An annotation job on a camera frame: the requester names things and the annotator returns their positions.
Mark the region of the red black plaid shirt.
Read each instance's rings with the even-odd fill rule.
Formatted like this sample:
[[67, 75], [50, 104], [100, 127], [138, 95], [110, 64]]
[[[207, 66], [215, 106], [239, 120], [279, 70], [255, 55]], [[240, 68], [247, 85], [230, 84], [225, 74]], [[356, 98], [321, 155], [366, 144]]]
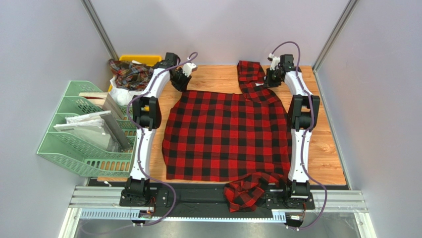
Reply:
[[230, 212], [250, 212], [286, 182], [292, 138], [260, 63], [239, 61], [239, 94], [188, 90], [171, 108], [162, 155], [167, 179], [224, 182]]

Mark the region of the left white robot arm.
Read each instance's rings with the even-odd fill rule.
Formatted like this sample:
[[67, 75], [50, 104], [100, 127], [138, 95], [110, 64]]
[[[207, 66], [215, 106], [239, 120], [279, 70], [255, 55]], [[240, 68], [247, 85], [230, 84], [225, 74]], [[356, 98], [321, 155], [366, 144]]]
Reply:
[[137, 139], [135, 159], [120, 197], [122, 206], [146, 206], [153, 200], [150, 182], [154, 178], [150, 173], [150, 160], [154, 137], [162, 121], [158, 98], [168, 82], [179, 91], [186, 89], [197, 68], [192, 62], [197, 56], [198, 53], [193, 52], [182, 62], [178, 55], [166, 53], [165, 59], [154, 66], [146, 88], [128, 103], [126, 113], [137, 129]]

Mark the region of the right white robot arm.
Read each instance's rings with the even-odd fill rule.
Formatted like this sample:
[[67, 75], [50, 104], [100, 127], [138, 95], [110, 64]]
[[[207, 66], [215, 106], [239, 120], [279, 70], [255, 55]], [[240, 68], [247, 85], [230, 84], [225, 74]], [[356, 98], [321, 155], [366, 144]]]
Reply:
[[269, 54], [268, 60], [270, 67], [266, 70], [264, 87], [278, 87], [285, 83], [292, 95], [287, 116], [287, 126], [292, 137], [292, 154], [284, 202], [288, 207], [295, 207], [307, 202], [311, 196], [309, 147], [312, 131], [317, 123], [320, 97], [313, 95], [306, 86], [299, 67], [293, 62], [293, 55], [276, 57]]

